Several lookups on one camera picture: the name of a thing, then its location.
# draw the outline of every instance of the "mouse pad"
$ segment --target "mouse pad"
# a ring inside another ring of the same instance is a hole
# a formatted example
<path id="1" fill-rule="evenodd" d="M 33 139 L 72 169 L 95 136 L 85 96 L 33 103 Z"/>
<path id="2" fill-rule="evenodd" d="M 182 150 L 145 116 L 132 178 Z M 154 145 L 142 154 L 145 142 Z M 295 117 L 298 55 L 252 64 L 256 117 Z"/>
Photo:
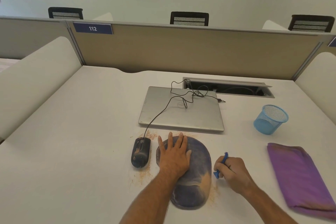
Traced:
<path id="1" fill-rule="evenodd" d="M 173 137 L 175 144 L 178 136 Z M 205 204 L 211 187 L 211 158 L 208 149 L 195 138 L 188 137 L 187 151 L 191 150 L 189 170 L 177 181 L 170 198 L 179 209 L 194 210 Z M 156 150 L 156 163 L 160 162 L 160 148 Z"/>

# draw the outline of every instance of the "forearm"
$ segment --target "forearm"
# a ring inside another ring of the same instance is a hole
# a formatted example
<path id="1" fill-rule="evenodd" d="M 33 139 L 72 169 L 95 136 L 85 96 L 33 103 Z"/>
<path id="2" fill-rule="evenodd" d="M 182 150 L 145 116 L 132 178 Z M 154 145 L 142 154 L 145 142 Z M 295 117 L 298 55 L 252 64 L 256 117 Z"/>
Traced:
<path id="1" fill-rule="evenodd" d="M 297 224 L 258 187 L 251 189 L 244 197 L 257 211 L 265 224 Z"/>
<path id="2" fill-rule="evenodd" d="M 159 172 L 132 202 L 120 224 L 161 224 L 177 179 Z"/>

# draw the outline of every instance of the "blue sign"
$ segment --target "blue sign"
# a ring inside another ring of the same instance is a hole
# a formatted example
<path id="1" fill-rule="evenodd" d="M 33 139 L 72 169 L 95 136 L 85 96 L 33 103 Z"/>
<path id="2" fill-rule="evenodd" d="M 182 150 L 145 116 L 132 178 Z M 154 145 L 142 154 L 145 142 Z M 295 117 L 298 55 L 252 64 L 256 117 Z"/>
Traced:
<path id="1" fill-rule="evenodd" d="M 336 37 L 331 41 L 331 43 L 328 46 L 329 47 L 336 47 Z"/>
<path id="2" fill-rule="evenodd" d="M 111 24 L 91 24 L 74 22 L 73 26 L 78 33 L 109 34 L 113 35 Z"/>

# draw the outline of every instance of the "white desktop surface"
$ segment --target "white desktop surface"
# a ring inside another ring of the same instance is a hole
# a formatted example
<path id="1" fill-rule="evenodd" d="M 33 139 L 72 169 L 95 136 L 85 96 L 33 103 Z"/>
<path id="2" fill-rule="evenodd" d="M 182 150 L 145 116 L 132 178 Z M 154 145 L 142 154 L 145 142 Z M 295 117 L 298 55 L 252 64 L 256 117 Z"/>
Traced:
<path id="1" fill-rule="evenodd" d="M 118 223 L 137 194 L 154 177 L 157 135 L 150 128 L 149 166 L 131 165 L 134 140 L 149 86 L 193 78 L 265 82 L 275 99 L 218 94 L 223 133 L 189 131 L 211 155 L 226 151 L 244 159 L 255 182 L 298 223 L 327 223 L 293 212 L 285 205 L 267 154 L 267 143 L 302 146 L 336 199 L 336 126 L 293 82 L 184 73 L 82 67 L 0 146 L 0 219 L 2 223 Z M 264 104 L 285 109 L 289 121 L 271 136 L 257 132 L 253 120 Z M 165 223 L 262 223 L 254 209 L 212 177 L 209 200 L 199 210 L 169 205 Z"/>

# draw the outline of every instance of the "person's left hand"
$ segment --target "person's left hand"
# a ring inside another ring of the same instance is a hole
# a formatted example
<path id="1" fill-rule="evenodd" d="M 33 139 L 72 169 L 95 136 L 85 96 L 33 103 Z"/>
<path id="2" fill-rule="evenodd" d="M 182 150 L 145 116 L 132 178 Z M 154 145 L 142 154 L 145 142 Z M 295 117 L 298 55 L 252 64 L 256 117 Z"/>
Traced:
<path id="1" fill-rule="evenodd" d="M 160 148 L 160 172 L 163 172 L 175 180 L 178 180 L 189 169 L 191 150 L 187 150 L 188 138 L 181 132 L 173 146 L 173 134 L 168 136 L 167 150 L 161 136 L 157 138 Z"/>

